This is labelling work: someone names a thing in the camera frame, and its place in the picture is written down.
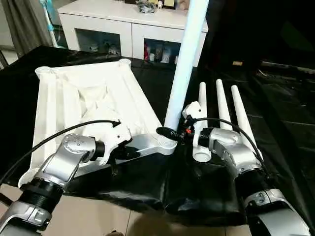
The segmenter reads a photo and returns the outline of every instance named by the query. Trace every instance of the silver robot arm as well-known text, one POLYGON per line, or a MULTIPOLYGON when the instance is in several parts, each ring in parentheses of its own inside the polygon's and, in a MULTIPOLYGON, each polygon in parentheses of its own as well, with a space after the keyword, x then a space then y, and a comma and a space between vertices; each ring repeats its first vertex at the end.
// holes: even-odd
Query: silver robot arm
POLYGON ((0 236, 38 236, 48 226, 52 212, 79 164, 96 160, 105 145, 92 137, 66 135, 56 153, 41 166, 33 180, 22 186, 23 193, 0 219, 0 236))
POLYGON ((310 230, 279 189, 267 179, 261 163, 239 133, 219 128, 201 131, 199 144, 228 163, 244 201, 253 236, 310 236, 310 230))

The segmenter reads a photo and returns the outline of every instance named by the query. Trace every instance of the table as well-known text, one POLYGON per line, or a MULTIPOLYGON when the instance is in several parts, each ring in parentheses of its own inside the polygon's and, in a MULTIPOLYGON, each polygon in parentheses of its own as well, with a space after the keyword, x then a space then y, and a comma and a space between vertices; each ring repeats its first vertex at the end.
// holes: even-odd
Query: table
MULTIPOLYGON (((118 60, 102 54, 39 47, 0 71, 6 82, 5 147, 0 173, 32 146, 40 66, 67 66, 118 60)), ((133 59, 131 67, 157 117, 163 123, 175 67, 133 59)), ((265 165, 277 188, 311 227, 315 222, 315 112, 312 80, 253 75, 244 71, 195 69, 186 104, 198 98, 199 82, 207 83, 208 114, 218 117, 215 80, 221 78, 232 108, 229 87, 238 85, 265 165)), ((231 112, 232 121, 236 120, 231 112)), ((29 160, 7 180, 16 185, 29 160)), ((78 177, 67 194, 101 199, 137 211, 154 211, 186 225, 226 226, 246 222, 233 179, 221 160, 195 163, 191 149, 179 146, 169 157, 155 154, 78 177)))

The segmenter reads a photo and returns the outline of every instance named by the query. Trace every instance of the black mat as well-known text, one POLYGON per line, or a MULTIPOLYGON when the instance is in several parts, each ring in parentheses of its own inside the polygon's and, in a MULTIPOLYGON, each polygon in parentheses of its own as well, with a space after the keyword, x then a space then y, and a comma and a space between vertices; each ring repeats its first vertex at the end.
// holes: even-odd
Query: black mat
MULTIPOLYGON (((118 60, 100 54, 39 47, 0 71, 5 107, 5 136, 0 172, 32 147, 40 66, 68 66, 118 60)), ((132 71, 157 117, 164 122, 175 67, 132 60, 132 71)), ((223 80, 233 111, 230 86, 238 85, 253 133, 275 185, 310 226, 315 222, 314 81, 253 76, 242 71, 194 70, 186 104, 198 99, 199 83, 207 83, 208 114, 217 118, 215 80, 223 80)), ((7 180, 16 185, 27 160, 7 180)), ((145 212, 154 211, 187 225, 240 225, 246 222, 226 166, 214 156, 196 163, 191 149, 179 146, 171 156, 155 154, 73 180, 67 194, 102 199, 145 212)))

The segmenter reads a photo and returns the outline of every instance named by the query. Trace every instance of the white pipe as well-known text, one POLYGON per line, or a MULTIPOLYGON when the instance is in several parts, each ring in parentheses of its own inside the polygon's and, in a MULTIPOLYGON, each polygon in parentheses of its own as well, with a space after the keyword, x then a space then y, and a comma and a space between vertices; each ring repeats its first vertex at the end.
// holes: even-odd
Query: white pipe
MULTIPOLYGON (((205 118, 208 116, 207 112, 207 90, 206 83, 202 82, 199 85, 199 104, 201 106, 202 117, 205 118)), ((208 128, 208 122, 206 120, 200 121, 202 123, 201 127, 208 128)))
MULTIPOLYGON (((206 83, 202 82, 199 85, 199 105, 201 107, 201 115, 200 118, 204 118, 208 116, 207 112, 207 91, 206 91, 206 83)), ((195 123, 195 134, 199 134, 203 128, 208 127, 208 122, 200 121, 195 123)), ((199 136, 194 137, 194 141, 197 143, 199 136)), ((198 144, 193 145, 192 156, 198 162, 207 162, 211 160, 211 152, 208 148, 199 146, 198 144)))
MULTIPOLYGON (((230 113, 228 112, 225 92, 223 88, 222 80, 218 79, 217 82, 217 96, 218 96, 218 108, 219 118, 231 122, 230 113)), ((223 122, 220 122, 220 128, 226 130, 233 130, 232 126, 223 122)))
MULTIPOLYGON (((233 95, 233 101, 234 101, 234 107, 235 107, 238 126, 248 134, 248 136, 257 146, 254 135, 252 134, 252 128, 251 128, 250 122, 246 115, 246 111, 244 108, 244 104, 243 104, 240 92, 238 91, 238 88, 236 85, 233 85, 231 90, 232 90, 232 95, 233 95)), ((243 143, 252 151, 254 151, 253 147, 251 146, 247 138, 242 134, 241 136, 242 136, 243 143)))
POLYGON ((184 37, 178 57, 171 96, 168 103, 165 127, 177 130, 181 117, 193 61, 200 40, 209 0, 191 0, 184 37))
POLYGON ((40 3, 43 5, 45 20, 46 20, 46 23, 47 23, 47 27, 48 27, 48 31, 49 31, 49 35, 50 35, 51 41, 53 43, 54 48, 57 48, 58 44, 57 44, 57 41, 56 41, 56 38, 55 38, 54 27, 51 24, 50 19, 49 19, 48 11, 47 11, 47 8, 46 8, 46 2, 44 0, 40 0, 40 3))

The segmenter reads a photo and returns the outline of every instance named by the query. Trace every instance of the floor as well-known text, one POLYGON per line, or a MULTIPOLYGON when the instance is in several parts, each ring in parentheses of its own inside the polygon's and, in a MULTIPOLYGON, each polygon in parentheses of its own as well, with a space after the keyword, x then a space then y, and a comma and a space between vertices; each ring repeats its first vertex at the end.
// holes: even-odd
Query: floor
POLYGON ((1 50, 6 61, 9 64, 12 64, 13 62, 15 62, 18 59, 18 56, 16 55, 15 51, 10 51, 10 50, 1 50))
MULTIPOLYGON (((21 195, 18 188, 3 185, 1 192, 12 200, 21 195)), ((0 204, 0 217, 7 207, 0 204)), ((170 224, 105 201, 63 196, 44 236, 105 236, 113 230, 126 236, 250 236, 248 226, 227 228, 188 228, 170 224)))

